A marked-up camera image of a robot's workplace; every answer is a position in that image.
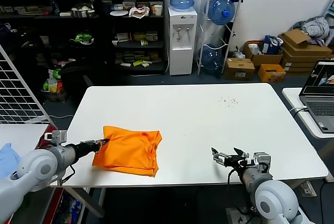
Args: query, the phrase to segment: laptop screen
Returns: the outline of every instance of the laptop screen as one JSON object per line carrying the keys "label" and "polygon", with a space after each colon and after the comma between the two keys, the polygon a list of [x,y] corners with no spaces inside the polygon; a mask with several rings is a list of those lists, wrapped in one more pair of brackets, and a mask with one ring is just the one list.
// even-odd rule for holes
{"label": "laptop screen", "polygon": [[334,61],[318,61],[311,72],[300,96],[334,97]]}

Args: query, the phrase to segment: blue cloth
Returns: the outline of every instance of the blue cloth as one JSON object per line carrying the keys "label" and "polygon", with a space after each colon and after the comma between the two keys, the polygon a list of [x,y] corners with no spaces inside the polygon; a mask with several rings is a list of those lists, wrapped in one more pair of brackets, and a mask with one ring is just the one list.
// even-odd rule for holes
{"label": "blue cloth", "polygon": [[11,148],[11,143],[0,149],[0,178],[5,178],[16,171],[21,157]]}

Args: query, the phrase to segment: laptop keyboard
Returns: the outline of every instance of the laptop keyboard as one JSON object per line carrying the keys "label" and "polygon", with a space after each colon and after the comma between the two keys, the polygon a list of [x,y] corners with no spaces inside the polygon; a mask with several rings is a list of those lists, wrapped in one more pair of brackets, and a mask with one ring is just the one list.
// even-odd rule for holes
{"label": "laptop keyboard", "polygon": [[334,102],[307,102],[307,107],[316,116],[334,116]]}

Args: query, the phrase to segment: orange t-shirt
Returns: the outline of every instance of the orange t-shirt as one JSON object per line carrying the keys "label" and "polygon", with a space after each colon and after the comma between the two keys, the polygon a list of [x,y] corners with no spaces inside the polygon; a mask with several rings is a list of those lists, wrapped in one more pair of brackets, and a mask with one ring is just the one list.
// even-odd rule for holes
{"label": "orange t-shirt", "polygon": [[155,176],[158,171],[156,149],[162,137],[159,131],[137,132],[104,126],[105,139],[110,139],[95,154],[93,166],[139,175]]}

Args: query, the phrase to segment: white table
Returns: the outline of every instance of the white table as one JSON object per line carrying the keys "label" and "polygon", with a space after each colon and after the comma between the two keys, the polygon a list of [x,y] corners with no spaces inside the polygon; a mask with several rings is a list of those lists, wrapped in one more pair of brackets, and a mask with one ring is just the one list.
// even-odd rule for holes
{"label": "white table", "polygon": [[[299,99],[301,90],[301,87],[283,89],[282,93],[292,108],[304,106],[304,104]],[[328,141],[328,143],[325,144],[324,147],[319,151],[319,155],[323,159],[326,159],[334,152],[334,134],[324,134],[308,112],[299,112],[298,117],[301,119],[313,137]]]}
{"label": "white table", "polygon": [[23,157],[33,151],[48,125],[0,124],[0,148],[11,143],[15,152]]}
{"label": "white table", "polygon": [[[226,184],[230,169],[212,160],[211,147],[227,154],[234,153],[233,147],[250,154],[267,152],[276,180],[328,174],[269,84],[90,87],[68,129],[67,142],[103,138],[105,125],[160,130],[159,171],[155,178],[105,171],[91,166],[94,154],[89,154],[74,165],[76,174],[63,184],[77,198],[84,194],[76,187]],[[231,183],[240,183],[236,174]]]}

